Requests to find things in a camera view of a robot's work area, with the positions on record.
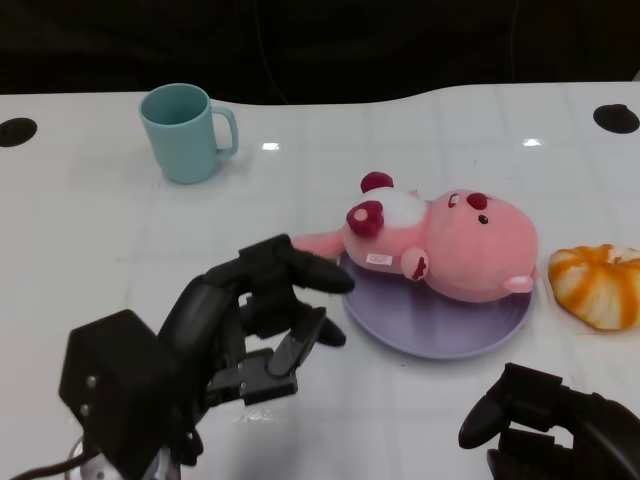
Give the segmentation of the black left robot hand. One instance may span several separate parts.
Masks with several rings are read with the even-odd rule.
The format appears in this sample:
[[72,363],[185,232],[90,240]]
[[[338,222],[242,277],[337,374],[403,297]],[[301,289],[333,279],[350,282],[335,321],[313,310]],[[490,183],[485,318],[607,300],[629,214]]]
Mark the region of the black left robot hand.
[[346,294],[354,281],[279,235],[195,277],[159,331],[130,310],[74,329],[59,394],[82,427],[85,453],[123,479],[146,479],[153,466],[197,462],[196,427],[211,408],[293,395],[314,345],[346,341],[297,288]]

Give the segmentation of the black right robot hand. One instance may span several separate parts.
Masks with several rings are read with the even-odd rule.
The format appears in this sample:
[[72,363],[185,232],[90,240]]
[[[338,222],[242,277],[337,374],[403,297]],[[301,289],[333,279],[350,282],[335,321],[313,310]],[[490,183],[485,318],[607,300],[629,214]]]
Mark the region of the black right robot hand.
[[620,403],[562,384],[558,376],[508,363],[474,405],[463,449],[499,438],[487,452],[495,479],[637,479],[639,418]]

